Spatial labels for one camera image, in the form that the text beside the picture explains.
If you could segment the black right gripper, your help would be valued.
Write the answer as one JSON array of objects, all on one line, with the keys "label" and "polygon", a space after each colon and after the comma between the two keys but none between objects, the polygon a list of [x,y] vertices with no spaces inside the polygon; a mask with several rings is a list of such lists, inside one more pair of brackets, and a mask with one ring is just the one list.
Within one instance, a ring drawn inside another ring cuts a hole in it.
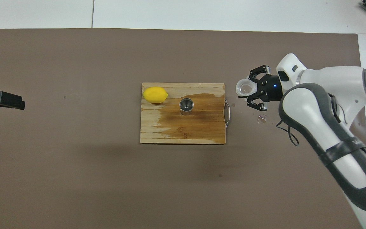
[{"label": "black right gripper", "polygon": [[259,74],[265,74],[257,79],[256,97],[246,97],[247,106],[259,111],[267,111],[265,103],[271,101],[280,101],[282,99],[282,87],[280,77],[277,74],[270,74],[270,67],[267,65],[259,66],[250,71],[249,79],[256,78]]}]

